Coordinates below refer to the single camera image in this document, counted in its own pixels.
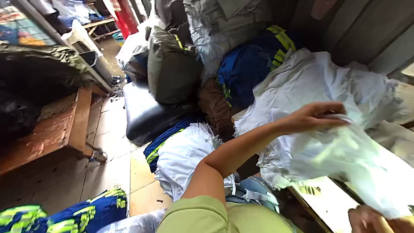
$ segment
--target green sleeve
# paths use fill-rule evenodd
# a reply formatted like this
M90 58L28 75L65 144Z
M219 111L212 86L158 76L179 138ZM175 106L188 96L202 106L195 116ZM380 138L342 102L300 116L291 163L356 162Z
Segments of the green sleeve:
M165 213L156 232L227 232L227 211L209 196L180 199Z

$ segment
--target hand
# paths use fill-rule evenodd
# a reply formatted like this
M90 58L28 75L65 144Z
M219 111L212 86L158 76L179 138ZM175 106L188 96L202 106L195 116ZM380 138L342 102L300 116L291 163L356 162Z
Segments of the hand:
M300 133L315 129L338 127L347 125L348 122L338 118L326 118L327 114L346 114L341 102L313 102L293 112L289 116L280 119L284 126L283 134Z
M369 206L358 206L348 211L353 233L412 233L413 217L386 220Z

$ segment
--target tiled floor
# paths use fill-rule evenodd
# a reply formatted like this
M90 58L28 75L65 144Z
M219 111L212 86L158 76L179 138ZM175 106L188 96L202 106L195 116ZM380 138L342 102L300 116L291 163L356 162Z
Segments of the tiled floor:
M149 171L144 147L138 148L126 138L123 107L123 97L99 100L91 106L87 141L106 152L106 163L44 156L0 179L0 209L40 204L54 214L113 187L127 192L130 215L169 207L171 199Z

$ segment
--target person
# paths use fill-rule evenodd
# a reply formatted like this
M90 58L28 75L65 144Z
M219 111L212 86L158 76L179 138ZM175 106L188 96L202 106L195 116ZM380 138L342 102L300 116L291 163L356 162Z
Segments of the person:
M275 211L274 196L259 176L241 181L244 189L237 188L235 195L227 196L223 179L278 136L347 124L340 119L320 117L331 113L346 114L340 102L314 102L218 147L198 164L187 189L166 212L157 233L302 232ZM259 198L246 198L247 192ZM350 210L349 219L354 233L392 232L384 218L368 206Z

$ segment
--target light green shirt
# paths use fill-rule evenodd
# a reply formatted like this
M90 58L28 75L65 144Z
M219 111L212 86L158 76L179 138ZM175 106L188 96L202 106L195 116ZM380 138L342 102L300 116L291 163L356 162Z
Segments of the light green shirt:
M157 233L277 232L293 233L276 212L255 204L223 204L209 196L180 199L165 213Z

